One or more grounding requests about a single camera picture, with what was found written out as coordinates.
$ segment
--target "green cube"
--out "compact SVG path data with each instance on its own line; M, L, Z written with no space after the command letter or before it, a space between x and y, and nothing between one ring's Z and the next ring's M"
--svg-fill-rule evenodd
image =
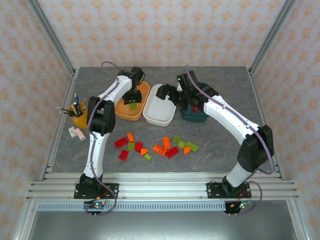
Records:
M178 143L178 147L179 148L184 148L185 147L185 145L186 145L186 143L184 142L184 141L180 141L179 143Z
M148 162L150 162L151 159L152 159L152 156L149 155L149 153L146 153L146 154L144 155L144 158L145 158Z
M191 148L191 151L195 153L198 151L198 148L199 148L197 145L189 141L186 142L185 147Z
M180 142L180 137L179 136L174 136L173 137L173 142L178 144Z
M128 150L135 150L135 143L134 142L128 143Z
M136 102L130 103L130 110L136 110L136 109L137 109L137 103Z

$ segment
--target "yellow pen holder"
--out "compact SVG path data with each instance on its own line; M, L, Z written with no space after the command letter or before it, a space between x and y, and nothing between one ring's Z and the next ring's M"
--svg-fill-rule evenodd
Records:
M86 129L88 127L87 125L87 116L88 116L88 109L86 108L85 102L79 102L80 110L83 110L83 107L85 107L84 113L81 116L78 117L71 117L73 123L80 129ZM69 106L69 111L73 112L72 107Z

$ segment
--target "orange block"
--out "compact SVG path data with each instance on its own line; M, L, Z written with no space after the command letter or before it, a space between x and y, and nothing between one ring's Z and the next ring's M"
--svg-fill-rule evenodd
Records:
M164 146L165 149L170 149L171 148L170 138L168 136L165 136L163 138L163 146Z
M146 148L141 148L141 151L140 151L140 155L141 156L144 156L145 154L147 154L148 153L148 149L146 149Z
M190 152L190 150L191 150L191 147L185 146L184 149L183 149L183 154L187 155Z
M159 146L159 145L154 145L152 150L155 151L157 154L160 154L163 157L166 155L166 152L167 152L167 149L165 149L164 147Z
M127 134L127 137L128 137L128 139L129 139L129 142L130 142L130 143L134 143L134 142L135 142L135 138L134 138L134 136L132 135L131 132L129 132L129 133Z

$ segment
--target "red block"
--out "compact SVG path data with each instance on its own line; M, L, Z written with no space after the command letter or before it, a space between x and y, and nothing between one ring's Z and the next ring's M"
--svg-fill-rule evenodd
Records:
M124 145L128 144L127 138L123 137L119 139L118 141L114 142L114 145L117 149L123 147Z
M128 151L122 150L122 152L119 156L119 159L125 162L127 160L128 155L129 155Z
M170 159L174 155L176 155L178 152L179 152L179 149L175 146L171 148L169 151L166 151L165 155L168 157L168 159Z
M140 153L142 147L144 146L144 144L142 142L136 142L134 145L134 150L138 153Z

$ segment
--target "wallpaper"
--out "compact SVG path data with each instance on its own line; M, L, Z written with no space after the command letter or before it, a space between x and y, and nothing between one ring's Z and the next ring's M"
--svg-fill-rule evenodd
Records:
M285 176L320 237L320 4L299 0L255 75Z
M285 0L39 0L73 67L250 66Z
M48 156L69 75L26 0L0 1L0 239Z

